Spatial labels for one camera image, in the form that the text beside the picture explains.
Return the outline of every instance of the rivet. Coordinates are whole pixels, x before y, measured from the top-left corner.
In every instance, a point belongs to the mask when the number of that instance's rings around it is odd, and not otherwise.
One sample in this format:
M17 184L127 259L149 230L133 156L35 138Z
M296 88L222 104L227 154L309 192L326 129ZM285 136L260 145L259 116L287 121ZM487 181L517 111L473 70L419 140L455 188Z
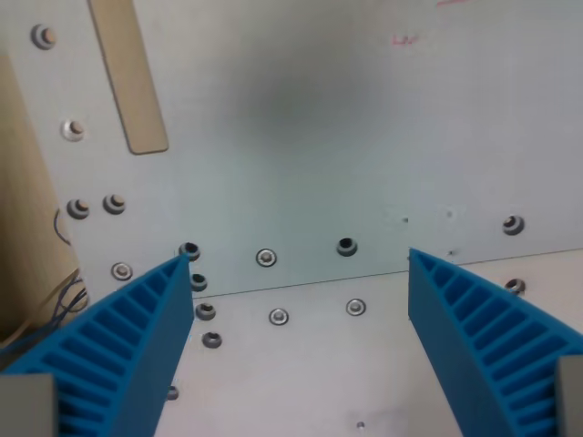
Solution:
M502 224L502 230L510 236L518 235L524 228L525 220L520 216L510 216Z
M255 255L255 260L262 267L271 267L277 262L277 255L271 249L261 249Z
M290 314L283 308L276 308L270 312L270 322L273 325L285 325L290 320Z
M199 246L191 242L182 243L179 247L179 253L187 253L190 261L196 261L200 258Z
M366 311L366 304L362 299L351 299L346 304L346 312L351 316L361 316Z
M66 212L76 220L83 220L89 217L89 205L81 199L69 200L66 204Z
M527 290L527 284L523 280L515 278L507 282L504 288L510 291L512 294L519 295L524 294L524 292Z
M85 129L80 122L76 120L66 120L61 125L61 135L67 141L77 142L83 139Z
M217 311L215 310L215 307L209 303L201 303L194 309L194 314L197 316L197 319L208 321L215 318Z
M114 216L126 210L126 201L118 194L111 194L103 198L103 209Z
M202 344L209 349L217 349L222 344L222 337L217 332L207 332L202 336Z
M358 250L358 245L353 239L341 239L336 245L336 251L343 257L351 257Z
M116 262L111 266L111 276L117 280L130 280L133 275L132 268L125 262Z
M30 38L33 44L41 50L49 50L56 43L55 32L46 25L35 25L30 32Z

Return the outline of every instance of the white metal panel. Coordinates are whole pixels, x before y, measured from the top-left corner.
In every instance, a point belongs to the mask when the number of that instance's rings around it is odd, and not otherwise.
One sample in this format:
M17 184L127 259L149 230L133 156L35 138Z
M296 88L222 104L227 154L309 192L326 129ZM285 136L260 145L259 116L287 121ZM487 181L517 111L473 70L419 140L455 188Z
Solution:
M578 250L468 269L500 284L523 279L525 299L583 330L581 265ZM352 298L366 302L364 315L345 312ZM174 380L180 396L166 403L157 437L460 435L407 318L406 273L202 301L217 316L193 325ZM274 308L290 313L286 325L269 323ZM222 336L218 349L202 346L207 331Z
M583 247L581 2L136 0L170 142L142 157L87 4L1 7L61 205L91 207L67 225L94 300L115 262L139 275L186 240L206 295L400 271L408 246L464 263ZM30 43L36 23L53 49ZM70 117L80 142L59 135ZM513 238L510 214L527 221Z

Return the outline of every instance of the blue wire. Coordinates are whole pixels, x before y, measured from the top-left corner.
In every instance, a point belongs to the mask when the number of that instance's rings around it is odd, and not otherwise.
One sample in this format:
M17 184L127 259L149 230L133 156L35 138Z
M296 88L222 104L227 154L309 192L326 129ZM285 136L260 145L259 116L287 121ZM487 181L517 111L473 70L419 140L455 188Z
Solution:
M66 294L66 291L68 289L70 289L73 284L76 284L78 282L81 282L81 279L73 278L72 281L69 282L61 290L61 293L59 293L59 297L60 297L60 295L62 295L64 297ZM63 321L65 316L73 309L73 307L75 307L83 298L85 298L86 295L87 295L86 290L82 289L71 300L71 303L69 303L66 307L64 307L65 309L57 315L56 312L58 311L59 305L62 305L60 302L58 302L56 305L55 313L53 314L53 317L45 326L41 327L36 332L33 332L32 334L24 337L23 339L17 340L15 342L11 343L10 345L8 345L7 347L0 349L0 356L3 356L7 353L16 351L16 350L20 349L21 347L25 346L26 344L28 344L30 341L36 340L36 339L42 337L43 335L46 335L46 334L50 335L51 333L53 333L53 331L55 331L59 327L59 324L61 323L61 321Z

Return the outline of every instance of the screw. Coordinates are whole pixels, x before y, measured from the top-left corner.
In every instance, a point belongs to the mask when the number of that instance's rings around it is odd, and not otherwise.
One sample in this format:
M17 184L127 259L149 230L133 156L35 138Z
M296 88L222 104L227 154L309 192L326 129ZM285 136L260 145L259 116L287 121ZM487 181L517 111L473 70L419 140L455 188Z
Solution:
M351 299L346 304L346 312L351 316L361 316L366 311L366 304L362 299Z
M117 280L129 280L133 275L132 268L125 262L116 262L111 267L111 276Z
M281 326L285 325L290 320L290 314L288 311L282 308L276 308L270 312L270 322L273 325Z
M271 249L261 249L255 255L255 259L257 263L262 267L271 267L273 264L277 262L277 255Z

